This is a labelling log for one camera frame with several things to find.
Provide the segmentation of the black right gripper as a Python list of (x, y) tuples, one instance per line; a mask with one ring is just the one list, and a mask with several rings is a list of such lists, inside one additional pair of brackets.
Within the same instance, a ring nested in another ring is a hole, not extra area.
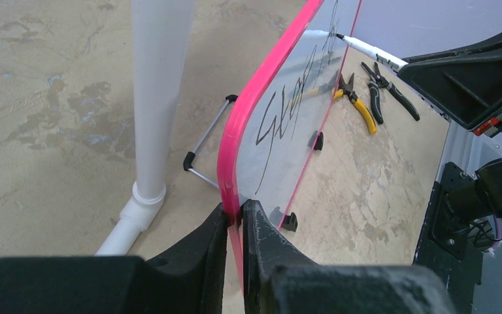
[(397, 76), (447, 117), (476, 136), (502, 133), (502, 32), (405, 61)]

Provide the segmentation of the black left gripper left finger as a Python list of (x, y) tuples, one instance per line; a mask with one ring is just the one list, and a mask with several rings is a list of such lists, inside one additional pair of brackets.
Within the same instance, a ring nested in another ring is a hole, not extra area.
[(221, 206), (159, 255), (0, 258), (0, 313), (220, 313)]

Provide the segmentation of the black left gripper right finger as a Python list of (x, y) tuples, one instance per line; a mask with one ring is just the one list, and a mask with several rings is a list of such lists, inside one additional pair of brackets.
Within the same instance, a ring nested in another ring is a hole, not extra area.
[(241, 207), (246, 313), (455, 313), (441, 280), (403, 265), (320, 265), (268, 221), (261, 203)]

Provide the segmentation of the black silver marker pen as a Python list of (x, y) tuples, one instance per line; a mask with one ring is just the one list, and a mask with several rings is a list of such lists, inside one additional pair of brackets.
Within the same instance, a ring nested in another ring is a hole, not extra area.
[(348, 46), (352, 47), (353, 49), (357, 50), (358, 52), (361, 52), (362, 54), (366, 55), (367, 57), (371, 58), (374, 61), (377, 61), (381, 63), (382, 65), (385, 65), (386, 67), (389, 67), (392, 69), (394, 72), (398, 73), (400, 70), (408, 65), (409, 63), (392, 55), (391, 53), (384, 51), (381, 48), (372, 46), (364, 41), (361, 41), (355, 37), (350, 37), (346, 35), (342, 35), (339, 33), (336, 33), (335, 36), (344, 41)]

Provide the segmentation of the whiteboard with pink frame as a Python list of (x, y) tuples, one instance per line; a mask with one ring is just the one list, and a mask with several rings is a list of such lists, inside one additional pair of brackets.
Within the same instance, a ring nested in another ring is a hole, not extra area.
[(216, 176), (244, 287), (241, 206), (258, 201), (280, 228), (333, 104), (360, 1), (307, 1), (239, 93), (220, 140)]

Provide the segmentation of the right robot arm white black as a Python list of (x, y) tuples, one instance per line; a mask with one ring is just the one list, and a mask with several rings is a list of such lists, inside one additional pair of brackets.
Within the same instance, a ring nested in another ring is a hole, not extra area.
[[(475, 135), (502, 133), (502, 32), (476, 44), (409, 57), (398, 77), (447, 117)], [(480, 219), (502, 218), (502, 158), (475, 171), (475, 178), (442, 189), (430, 238), (456, 258), (464, 256)]]

